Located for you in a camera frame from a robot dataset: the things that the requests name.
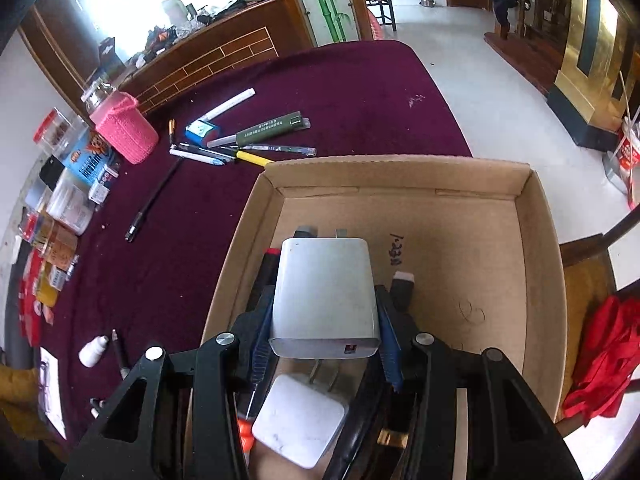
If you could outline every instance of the phone charger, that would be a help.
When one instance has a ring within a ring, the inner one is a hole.
[[[279,455],[311,469],[331,446],[346,412],[338,400],[283,374],[273,381],[252,432]]]
[[[293,359],[375,354],[380,332],[366,241],[284,241],[269,341],[276,355]]]

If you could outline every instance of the red bag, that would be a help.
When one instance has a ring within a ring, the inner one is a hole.
[[[574,368],[564,416],[581,413],[585,426],[597,415],[618,414],[631,374],[640,364],[640,301],[608,298],[588,323]]]

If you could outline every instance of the white marker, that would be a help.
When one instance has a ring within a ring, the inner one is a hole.
[[[244,92],[238,94],[237,96],[232,97],[228,101],[223,102],[221,105],[216,106],[215,108],[213,108],[213,110],[207,112],[197,120],[210,121],[214,117],[218,117],[220,114],[223,114],[224,112],[229,110],[229,108],[233,108],[234,106],[239,105],[242,101],[245,101],[249,97],[254,95],[255,95],[255,90],[253,88],[249,88],[248,90],[245,90]]]

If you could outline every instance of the paper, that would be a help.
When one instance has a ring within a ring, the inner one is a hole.
[[[41,397],[40,407],[53,427],[66,440],[65,424],[62,422],[58,360],[42,347],[40,348],[40,387],[44,394]]]

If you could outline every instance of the tiled floor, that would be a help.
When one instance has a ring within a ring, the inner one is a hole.
[[[543,96],[484,42],[491,13],[396,6],[396,19],[398,32],[385,27],[387,36],[418,55],[473,155],[528,162],[539,173],[560,243],[604,232],[628,214],[600,153],[575,146]],[[640,278],[639,251],[640,227],[610,248],[619,287]],[[616,419],[599,418],[567,438],[585,479],[608,462],[638,413],[640,393],[628,394]]]

